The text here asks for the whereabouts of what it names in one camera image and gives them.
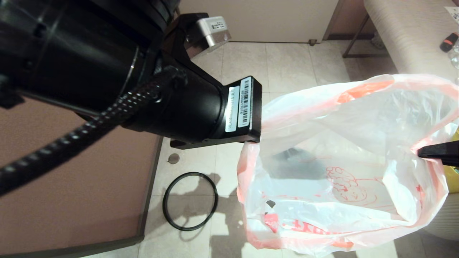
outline bottle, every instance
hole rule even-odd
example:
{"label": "bottle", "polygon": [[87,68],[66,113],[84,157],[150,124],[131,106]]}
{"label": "bottle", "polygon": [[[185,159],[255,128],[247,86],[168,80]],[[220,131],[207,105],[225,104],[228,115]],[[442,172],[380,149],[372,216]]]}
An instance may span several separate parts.
{"label": "bottle", "polygon": [[445,52],[445,53],[448,53],[448,51],[450,51],[454,44],[456,43],[456,41],[458,40],[459,38],[459,34],[457,32],[453,32],[451,33],[451,35],[449,35],[443,42],[442,44],[440,45],[440,49]]}
{"label": "bottle", "polygon": [[[453,46],[453,49],[448,52],[448,57],[451,60],[451,64],[459,69],[459,40]],[[457,72],[457,77],[455,80],[456,85],[459,85],[459,71]]]}

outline white plastic bag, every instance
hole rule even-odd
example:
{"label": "white plastic bag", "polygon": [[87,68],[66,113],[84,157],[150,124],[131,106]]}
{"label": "white plastic bag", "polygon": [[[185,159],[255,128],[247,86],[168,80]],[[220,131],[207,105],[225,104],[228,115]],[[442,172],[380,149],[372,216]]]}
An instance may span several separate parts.
{"label": "white plastic bag", "polygon": [[382,75],[267,104],[237,169],[248,241],[322,257],[429,224],[448,187],[441,162],[416,151],[451,138],[458,98],[436,76]]}

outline yellow object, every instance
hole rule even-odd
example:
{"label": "yellow object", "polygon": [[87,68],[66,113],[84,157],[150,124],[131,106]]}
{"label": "yellow object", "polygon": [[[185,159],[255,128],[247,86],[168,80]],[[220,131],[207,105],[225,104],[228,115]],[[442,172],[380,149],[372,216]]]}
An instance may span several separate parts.
{"label": "yellow object", "polygon": [[[459,140],[459,129],[454,134],[451,140]],[[446,183],[448,184],[449,193],[458,193],[459,192],[459,174],[454,170],[454,167],[444,166],[445,167],[445,176]]]}

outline cable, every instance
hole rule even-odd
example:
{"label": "cable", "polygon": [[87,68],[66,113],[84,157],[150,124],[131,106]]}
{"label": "cable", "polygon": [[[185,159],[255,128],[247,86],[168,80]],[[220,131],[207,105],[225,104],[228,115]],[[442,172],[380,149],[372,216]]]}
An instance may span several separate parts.
{"label": "cable", "polygon": [[166,67],[148,82],[120,97],[104,112],[52,143],[0,168],[0,196],[25,185],[77,156],[135,114],[150,100],[159,98],[160,85],[186,75]]}
{"label": "cable", "polygon": [[[186,228],[186,227],[181,227],[179,225],[177,225],[171,218],[171,216],[169,215],[169,210],[168,210],[168,199],[169,199],[169,193],[170,191],[172,190],[172,188],[174,187],[174,185],[179,182],[180,180],[182,180],[183,178],[185,177],[189,177],[189,176],[199,176],[199,177],[202,177],[204,178],[205,180],[207,180],[210,185],[212,186],[213,188],[213,195],[214,195],[214,199],[213,199],[213,207],[212,207],[212,210],[210,211],[209,215],[207,216],[207,218],[202,221],[200,224],[196,225],[196,226],[193,226],[193,227],[189,227],[189,228]],[[166,218],[166,221],[169,222],[169,224],[171,224],[171,226],[173,226],[174,228],[178,229],[178,230],[181,230],[181,231],[193,231],[193,230],[196,230],[196,229],[199,229],[201,228],[202,226],[204,226],[207,221],[210,220],[210,218],[212,217],[212,215],[214,214],[215,210],[217,209],[217,205],[218,205],[218,193],[217,193],[217,187],[215,186],[215,184],[212,182],[212,180],[204,175],[203,173],[199,173],[199,172],[188,172],[188,173],[185,173],[179,177],[177,177],[174,181],[172,181],[172,183],[169,185],[169,187],[167,188],[166,190],[166,193],[164,194],[164,198],[162,199],[162,213],[164,214],[164,217]]]}

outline tile floor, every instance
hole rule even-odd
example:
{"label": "tile floor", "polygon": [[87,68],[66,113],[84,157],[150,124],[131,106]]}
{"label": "tile floor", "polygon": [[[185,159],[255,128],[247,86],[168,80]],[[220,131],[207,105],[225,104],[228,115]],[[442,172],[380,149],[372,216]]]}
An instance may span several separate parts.
{"label": "tile floor", "polygon": [[[349,41],[307,44],[228,43],[193,60],[223,84],[253,75],[263,85],[263,104],[297,90],[337,82],[363,80],[397,73],[390,58],[342,59]],[[358,41],[356,51],[375,51],[367,41]],[[139,245],[101,253],[92,258],[307,258],[289,250],[256,250],[246,241],[241,207],[236,196],[236,165],[241,143],[176,150],[164,139],[150,201],[145,240]],[[180,161],[167,162],[172,153]],[[165,221],[162,197],[173,179],[197,171],[217,185],[218,209],[200,230],[180,232]],[[169,198],[175,222],[184,226],[200,223],[213,201],[210,185],[197,177],[180,181]],[[327,258],[458,258],[459,243],[434,237],[422,230],[376,248],[336,252]]]}

